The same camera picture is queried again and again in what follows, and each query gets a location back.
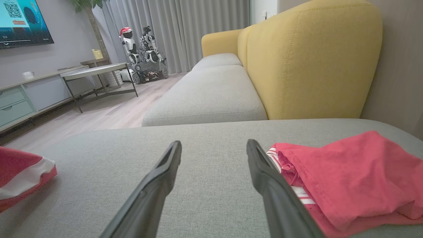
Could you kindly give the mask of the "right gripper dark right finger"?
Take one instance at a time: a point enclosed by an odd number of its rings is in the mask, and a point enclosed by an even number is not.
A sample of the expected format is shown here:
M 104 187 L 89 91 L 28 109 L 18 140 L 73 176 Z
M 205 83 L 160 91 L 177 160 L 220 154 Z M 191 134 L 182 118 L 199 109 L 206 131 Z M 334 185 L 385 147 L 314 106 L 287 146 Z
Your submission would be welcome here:
M 272 238 L 325 237 L 272 159 L 256 140 L 248 140 L 247 155 L 253 186 L 263 197 L 270 236 Z

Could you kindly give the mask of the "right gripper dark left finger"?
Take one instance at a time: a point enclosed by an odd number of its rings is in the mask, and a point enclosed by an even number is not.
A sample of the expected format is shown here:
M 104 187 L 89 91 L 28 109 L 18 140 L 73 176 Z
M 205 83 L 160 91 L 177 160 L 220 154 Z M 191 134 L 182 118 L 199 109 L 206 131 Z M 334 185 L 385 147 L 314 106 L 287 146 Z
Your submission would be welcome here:
M 101 238 L 154 238 L 166 196 L 171 193 L 181 163 L 180 141 L 170 143 L 104 229 Z

